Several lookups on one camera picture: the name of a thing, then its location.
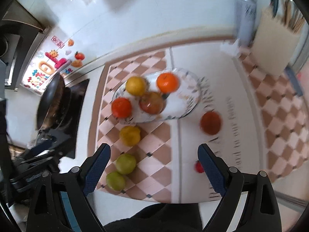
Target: frying pan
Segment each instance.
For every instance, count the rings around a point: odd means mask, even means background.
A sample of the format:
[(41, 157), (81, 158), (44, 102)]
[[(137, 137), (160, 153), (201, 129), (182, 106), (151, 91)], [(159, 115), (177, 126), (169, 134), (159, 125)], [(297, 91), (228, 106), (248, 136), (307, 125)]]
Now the frying pan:
[(64, 88), (63, 77), (56, 73), (40, 99), (37, 110), (37, 130), (48, 129), (54, 124)]

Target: gray bottle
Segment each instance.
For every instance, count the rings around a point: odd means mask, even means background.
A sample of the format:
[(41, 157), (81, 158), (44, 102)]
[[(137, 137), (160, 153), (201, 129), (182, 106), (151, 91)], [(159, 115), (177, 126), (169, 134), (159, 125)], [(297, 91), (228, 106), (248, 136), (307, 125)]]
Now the gray bottle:
[(256, 19), (256, 0), (235, 0), (236, 35), (242, 46), (252, 41)]

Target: green apple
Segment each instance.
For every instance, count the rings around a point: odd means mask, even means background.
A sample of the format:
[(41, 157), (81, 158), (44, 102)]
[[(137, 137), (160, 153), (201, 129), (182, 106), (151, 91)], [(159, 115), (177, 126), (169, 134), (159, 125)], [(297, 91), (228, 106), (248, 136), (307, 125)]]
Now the green apple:
[(106, 175), (106, 184), (112, 190), (121, 191), (126, 186), (126, 180), (120, 173), (114, 171)]
[(121, 174), (132, 173), (136, 167), (136, 159), (128, 153), (121, 154), (116, 160), (116, 169)]

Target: checkered tile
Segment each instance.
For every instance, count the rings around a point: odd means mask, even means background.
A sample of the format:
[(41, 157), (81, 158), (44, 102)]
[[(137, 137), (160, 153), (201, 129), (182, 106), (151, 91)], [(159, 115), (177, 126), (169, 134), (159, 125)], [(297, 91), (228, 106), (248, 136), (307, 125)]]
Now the checkered tile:
[(308, 160), (308, 117), (305, 102), (298, 97), (288, 77), (270, 76), (250, 56), (240, 57), (255, 90), (267, 142), (267, 170), (272, 182), (285, 177)]
[[(102, 143), (111, 146), (111, 159), (101, 176), (97, 188), (115, 195), (137, 200), (171, 202), (171, 133), (166, 122), (138, 124), (141, 141), (134, 147), (119, 140), (124, 125), (112, 116), (111, 101), (115, 91), (129, 77), (166, 69), (165, 51), (146, 53), (106, 66), (107, 81), (103, 91), (100, 121), (97, 128), (97, 147)], [(122, 153), (132, 154), (137, 160), (135, 170), (125, 176), (126, 188), (113, 191), (106, 185), (106, 175), (115, 170), (115, 161)]]

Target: fruit plate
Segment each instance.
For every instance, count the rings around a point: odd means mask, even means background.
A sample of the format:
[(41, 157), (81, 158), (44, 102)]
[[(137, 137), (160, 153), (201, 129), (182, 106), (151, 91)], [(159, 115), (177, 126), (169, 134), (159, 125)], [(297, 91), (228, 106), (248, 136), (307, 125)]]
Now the fruit plate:
[(151, 121), (165, 121), (170, 119), (180, 119), (187, 116), (196, 107), (201, 98), (201, 90), (198, 84), (198, 78), (192, 72), (174, 68), (150, 73), (142, 76), (148, 83), (148, 91), (159, 92), (156, 85), (158, 76), (161, 73), (171, 72), (179, 78), (180, 86), (177, 91), (171, 93), (166, 99), (166, 106), (163, 111), (157, 115), (150, 115), (139, 107), (140, 97), (133, 96), (126, 91), (126, 82), (124, 82), (114, 93), (113, 101), (116, 98), (128, 98), (132, 104), (132, 115), (125, 119), (118, 119), (121, 124), (138, 124)]

